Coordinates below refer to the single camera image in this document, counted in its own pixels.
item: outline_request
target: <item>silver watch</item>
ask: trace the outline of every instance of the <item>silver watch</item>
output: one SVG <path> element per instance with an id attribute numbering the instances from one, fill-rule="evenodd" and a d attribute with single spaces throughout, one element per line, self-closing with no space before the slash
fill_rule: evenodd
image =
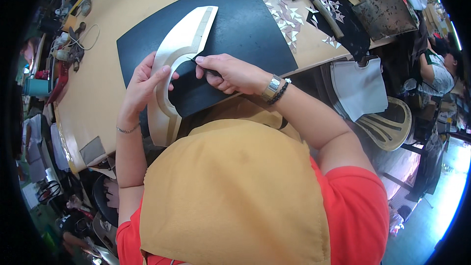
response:
<path id="1" fill-rule="evenodd" d="M 266 102 L 271 101 L 273 97 L 275 96 L 280 83 L 281 83 L 280 77 L 273 74 L 273 78 L 271 79 L 270 84 L 268 84 L 267 89 L 265 89 L 265 91 L 262 93 L 262 99 Z"/>

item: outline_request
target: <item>fluorescent light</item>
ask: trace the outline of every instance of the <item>fluorescent light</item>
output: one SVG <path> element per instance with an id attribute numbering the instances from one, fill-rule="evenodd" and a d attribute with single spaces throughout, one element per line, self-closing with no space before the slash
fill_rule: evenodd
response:
<path id="1" fill-rule="evenodd" d="M 453 33 L 455 33 L 456 42 L 458 42 L 458 49 L 462 50 L 460 38 L 458 38 L 458 33 L 456 32 L 455 25 L 453 24 L 453 21 L 451 21 L 451 26 L 453 27 Z"/>

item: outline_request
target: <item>wooden table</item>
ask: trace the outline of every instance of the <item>wooden table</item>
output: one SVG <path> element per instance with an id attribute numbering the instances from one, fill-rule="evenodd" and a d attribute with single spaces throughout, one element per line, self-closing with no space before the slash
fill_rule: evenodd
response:
<path id="1" fill-rule="evenodd" d="M 140 21 L 175 1 L 92 0 L 90 14 L 86 18 L 78 17 L 75 28 L 85 21 L 88 27 L 98 24 L 101 32 L 95 46 L 86 51 L 79 71 L 69 70 L 69 81 L 56 109 L 74 173 L 85 168 L 79 151 L 95 137 L 100 136 L 107 153 L 115 151 L 116 117 L 126 92 L 116 40 Z M 292 5 L 298 8 L 297 13 L 303 19 L 307 17 L 308 11 L 304 7 L 309 6 L 308 0 L 297 0 Z M 93 44 L 96 34 L 97 30 L 91 30 L 83 39 L 85 48 Z M 327 38 L 326 34 L 308 23 L 301 27 L 296 37 L 294 58 L 299 68 L 286 76 L 350 55 L 343 46 L 335 49 L 322 42 L 321 39 Z M 372 48 L 390 42 L 392 39 L 372 43 Z"/>

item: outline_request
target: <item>wooden hammer handle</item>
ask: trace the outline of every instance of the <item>wooden hammer handle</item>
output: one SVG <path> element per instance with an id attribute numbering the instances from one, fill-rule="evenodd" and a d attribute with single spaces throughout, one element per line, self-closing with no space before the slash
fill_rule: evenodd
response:
<path id="1" fill-rule="evenodd" d="M 327 21 L 329 26 L 332 28 L 335 39 L 342 38 L 344 36 L 342 33 L 342 30 L 340 30 L 340 27 L 337 25 L 337 22 L 332 17 L 332 14 L 330 13 L 330 11 L 328 11 L 327 8 L 322 4 L 322 1 L 314 0 L 313 3 L 314 3 L 315 8 L 321 13 L 321 15 Z"/>

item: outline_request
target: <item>red shirt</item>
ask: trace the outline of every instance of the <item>red shirt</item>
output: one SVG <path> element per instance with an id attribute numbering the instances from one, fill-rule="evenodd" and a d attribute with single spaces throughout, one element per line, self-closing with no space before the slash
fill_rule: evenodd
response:
<path id="1" fill-rule="evenodd" d="M 335 168 L 323 176 L 312 158 L 311 164 L 324 198 L 331 264 L 380 264 L 389 231 L 388 199 L 381 180 L 366 169 L 351 166 Z M 142 264 L 140 216 L 141 206 L 116 233 L 121 264 Z M 170 262 L 160 256 L 147 258 L 148 265 Z"/>

